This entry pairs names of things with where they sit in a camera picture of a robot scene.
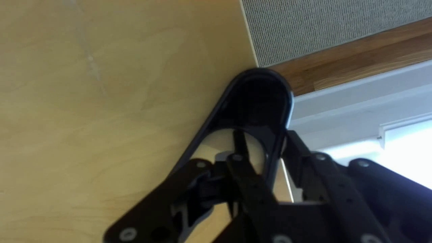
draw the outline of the bolt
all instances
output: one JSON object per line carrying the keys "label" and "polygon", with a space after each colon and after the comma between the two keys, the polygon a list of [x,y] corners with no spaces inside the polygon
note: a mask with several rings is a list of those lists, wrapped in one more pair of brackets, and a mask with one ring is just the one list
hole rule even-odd
{"label": "bolt", "polygon": [[198,168],[203,169],[206,168],[206,164],[203,161],[198,162]]}
{"label": "bolt", "polygon": [[122,242],[133,242],[137,238],[137,235],[138,235],[137,228],[125,228],[121,232],[119,238]]}
{"label": "bolt", "polygon": [[368,162],[368,161],[360,161],[358,165],[360,165],[361,168],[369,168],[369,162]]}
{"label": "bolt", "polygon": [[287,235],[276,235],[273,236],[273,243],[293,243],[293,240]]}
{"label": "bolt", "polygon": [[380,238],[372,234],[362,235],[362,243],[382,243]]}
{"label": "bolt", "polygon": [[324,154],[316,154],[315,158],[319,159],[319,161],[326,161],[326,155]]}
{"label": "bolt", "polygon": [[241,161],[243,161],[243,155],[242,154],[234,154],[233,155],[233,161],[241,162]]}

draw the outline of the black metal part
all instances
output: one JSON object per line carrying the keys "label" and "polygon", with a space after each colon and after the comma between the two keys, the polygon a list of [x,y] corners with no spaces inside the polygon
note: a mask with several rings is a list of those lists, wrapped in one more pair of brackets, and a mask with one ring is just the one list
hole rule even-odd
{"label": "black metal part", "polygon": [[250,69],[241,73],[231,81],[172,173],[188,164],[210,134],[233,128],[250,134],[262,145],[265,151],[262,176],[273,188],[292,107],[293,93],[279,73],[270,69]]}
{"label": "black metal part", "polygon": [[432,191],[373,161],[349,168],[312,154],[295,131],[287,132],[284,162],[304,200],[333,208],[349,242],[432,242]]}
{"label": "black metal part", "polygon": [[[311,153],[295,131],[281,127],[280,123],[287,122],[281,116],[291,111],[292,96],[283,85],[287,97],[280,97],[284,92],[277,99],[270,97],[273,88],[281,88],[281,80],[273,78],[274,74],[264,69],[241,74],[172,174],[118,220],[104,242],[185,242],[215,204],[226,203],[233,222],[215,239],[220,243],[431,243],[432,192],[368,159],[355,159],[345,168],[327,154]],[[257,95],[258,88],[264,88],[260,80],[264,87],[274,85],[264,92],[265,96]],[[264,112],[258,104],[243,104],[254,99],[264,101],[266,108],[277,107],[270,111],[272,120],[264,118],[268,114],[254,114]],[[215,164],[189,159],[210,132],[226,127],[235,128],[233,154]],[[304,203],[280,204],[276,200],[269,188],[273,168],[268,166],[264,176],[254,172],[245,132],[261,141],[269,153],[268,162],[284,158],[293,182],[304,189]]]}

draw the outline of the gray carpet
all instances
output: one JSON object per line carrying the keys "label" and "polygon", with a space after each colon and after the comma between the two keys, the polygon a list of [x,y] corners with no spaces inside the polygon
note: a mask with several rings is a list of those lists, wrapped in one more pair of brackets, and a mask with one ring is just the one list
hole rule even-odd
{"label": "gray carpet", "polygon": [[432,16],[432,0],[243,0],[243,7],[260,66]]}

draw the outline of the wooden surface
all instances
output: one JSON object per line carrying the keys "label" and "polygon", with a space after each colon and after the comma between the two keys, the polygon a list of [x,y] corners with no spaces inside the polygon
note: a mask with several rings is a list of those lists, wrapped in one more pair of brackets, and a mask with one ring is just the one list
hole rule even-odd
{"label": "wooden surface", "polygon": [[237,0],[7,0],[0,31],[6,243],[102,242],[256,65]]}
{"label": "wooden surface", "polygon": [[273,66],[296,95],[432,60],[432,18]]}

